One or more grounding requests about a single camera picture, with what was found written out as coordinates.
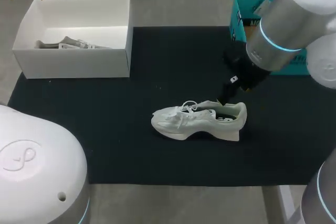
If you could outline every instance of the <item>sneaker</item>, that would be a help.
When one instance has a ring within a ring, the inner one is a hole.
[[[36,41],[35,48],[39,49],[109,49],[108,47],[100,47],[89,44],[83,40],[75,40],[66,36],[59,43],[46,44],[41,40]]]
[[[246,118],[246,106],[242,102],[222,106],[211,101],[199,104],[187,101],[182,106],[155,111],[152,126],[162,135],[176,140],[185,140],[204,131],[222,140],[239,141],[239,130],[244,127]]]

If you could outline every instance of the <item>shoelace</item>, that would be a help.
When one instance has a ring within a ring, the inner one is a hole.
[[[89,43],[87,43],[87,42],[84,41],[84,40],[79,39],[78,41],[82,43],[82,44],[80,45],[80,48],[84,48],[85,45],[88,46],[88,49],[94,49],[94,48],[96,47],[95,45],[89,44]]]
[[[193,103],[194,105],[188,106],[188,105],[186,105],[187,103]],[[173,113],[169,114],[167,118],[173,118],[177,115],[178,112],[182,112],[184,110],[187,110],[189,112],[189,114],[187,114],[185,116],[182,116],[180,118],[180,121],[179,121],[178,126],[177,126],[178,129],[181,127],[184,118],[189,118],[189,119],[195,118],[195,116],[193,114],[194,114],[194,110],[197,110],[197,102],[186,101],[182,104],[182,106],[176,106]]]

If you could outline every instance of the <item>black fabric mat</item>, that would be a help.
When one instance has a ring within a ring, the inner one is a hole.
[[[151,113],[215,100],[228,75],[227,27],[134,29],[130,79],[27,80],[9,106],[58,123],[82,144],[91,183],[193,186],[307,184],[336,144],[336,92],[310,77],[272,76],[233,102],[248,120],[238,143],[152,129]]]

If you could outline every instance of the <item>shoe sole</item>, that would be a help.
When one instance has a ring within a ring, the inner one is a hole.
[[[201,131],[195,131],[195,132],[190,132],[189,134],[179,134],[179,133],[167,133],[167,132],[162,132],[157,130],[155,127],[154,129],[159,132],[160,134],[175,139],[175,140],[186,140],[188,137],[191,135],[195,134],[196,132],[201,132]],[[238,142],[239,141],[239,132],[215,132],[215,131],[206,131],[207,133],[211,134],[215,138],[221,139],[221,140],[227,140],[227,141],[234,141]]]

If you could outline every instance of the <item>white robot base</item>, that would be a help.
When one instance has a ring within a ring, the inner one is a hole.
[[[90,187],[78,140],[0,105],[0,223],[88,224]]]

